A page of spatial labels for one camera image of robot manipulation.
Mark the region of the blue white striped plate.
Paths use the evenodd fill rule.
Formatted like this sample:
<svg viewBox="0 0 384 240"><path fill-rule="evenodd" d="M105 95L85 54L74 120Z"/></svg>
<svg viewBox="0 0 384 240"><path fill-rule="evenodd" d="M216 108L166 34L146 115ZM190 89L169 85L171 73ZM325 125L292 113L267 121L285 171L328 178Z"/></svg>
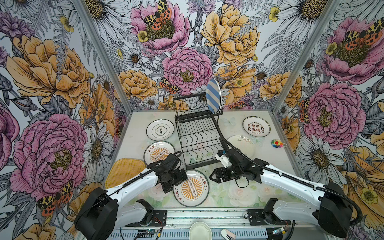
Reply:
<svg viewBox="0 0 384 240"><path fill-rule="evenodd" d="M211 79L207 83L206 100L209 110L216 114L222 108L222 94L219 83Z"/></svg>

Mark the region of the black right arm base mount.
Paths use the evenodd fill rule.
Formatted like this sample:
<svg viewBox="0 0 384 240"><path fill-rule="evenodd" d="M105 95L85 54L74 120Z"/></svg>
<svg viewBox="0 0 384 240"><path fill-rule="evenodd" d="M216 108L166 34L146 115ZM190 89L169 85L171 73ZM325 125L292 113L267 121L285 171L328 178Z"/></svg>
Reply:
<svg viewBox="0 0 384 240"><path fill-rule="evenodd" d="M277 201L277 198L271 198L263 209L248 209L244 218L249 221L251 226L291 225L290 220L279 219L274 214L273 210Z"/></svg>

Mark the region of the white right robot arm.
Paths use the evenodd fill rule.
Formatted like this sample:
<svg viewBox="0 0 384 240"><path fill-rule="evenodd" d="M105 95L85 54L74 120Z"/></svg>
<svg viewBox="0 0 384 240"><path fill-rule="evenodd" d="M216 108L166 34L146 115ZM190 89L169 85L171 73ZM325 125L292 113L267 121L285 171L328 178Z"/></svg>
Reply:
<svg viewBox="0 0 384 240"><path fill-rule="evenodd" d="M220 142L223 150L216 154L216 159L223 166L212 172L210 180L220 184L244 177L248 182L269 185L302 200L301 203L287 203L277 198L269 199L262 212L267 223L299 221L345 238L349 228L363 219L361 208L344 194L339 185L324 185L299 178L261 159L250 159L223 137Z"/></svg>

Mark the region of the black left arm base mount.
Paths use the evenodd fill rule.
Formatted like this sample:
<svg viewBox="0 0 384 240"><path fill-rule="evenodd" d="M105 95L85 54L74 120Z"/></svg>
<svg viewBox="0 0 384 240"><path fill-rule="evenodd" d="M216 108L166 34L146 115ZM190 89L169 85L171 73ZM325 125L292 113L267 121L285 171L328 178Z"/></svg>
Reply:
<svg viewBox="0 0 384 240"><path fill-rule="evenodd" d="M139 207L138 220L132 223L132 226L138 227L165 227L167 223L167 210L154 209L145 200L137 200Z"/></svg>

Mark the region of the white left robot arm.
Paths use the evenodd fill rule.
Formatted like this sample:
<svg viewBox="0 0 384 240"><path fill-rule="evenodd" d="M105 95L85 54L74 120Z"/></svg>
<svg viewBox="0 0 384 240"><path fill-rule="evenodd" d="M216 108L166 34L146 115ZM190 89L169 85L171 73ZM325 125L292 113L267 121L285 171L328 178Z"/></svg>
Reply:
<svg viewBox="0 0 384 240"><path fill-rule="evenodd" d="M181 155L180 151L169 154L165 160L147 165L141 173L115 187L94 189L76 216L76 230L88 240L105 240L116 228L148 225L154 217L154 208L142 199L133 205L128 203L157 185L167 194L186 181L186 171L180 168Z"/></svg>

